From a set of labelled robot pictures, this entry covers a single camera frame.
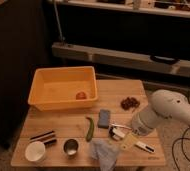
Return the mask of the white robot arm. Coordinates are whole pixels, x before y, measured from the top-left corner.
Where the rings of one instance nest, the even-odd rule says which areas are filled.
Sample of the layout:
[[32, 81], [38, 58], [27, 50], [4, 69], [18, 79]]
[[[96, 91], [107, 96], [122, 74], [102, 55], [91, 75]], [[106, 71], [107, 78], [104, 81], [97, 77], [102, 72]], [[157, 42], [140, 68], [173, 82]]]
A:
[[190, 126], [190, 103], [179, 92], [161, 89], [155, 91], [149, 103], [133, 115], [128, 127], [133, 134], [147, 136], [168, 119], [176, 119]]

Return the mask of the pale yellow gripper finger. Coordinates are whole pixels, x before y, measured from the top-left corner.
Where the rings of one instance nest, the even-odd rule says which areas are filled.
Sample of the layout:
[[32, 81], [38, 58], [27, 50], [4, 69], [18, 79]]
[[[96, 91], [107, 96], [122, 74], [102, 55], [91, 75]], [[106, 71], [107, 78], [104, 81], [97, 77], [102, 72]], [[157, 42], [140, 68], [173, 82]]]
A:
[[132, 133], [128, 133], [122, 143], [121, 143], [121, 148], [122, 149], [130, 149], [134, 144], [138, 142], [138, 138], [133, 135]]

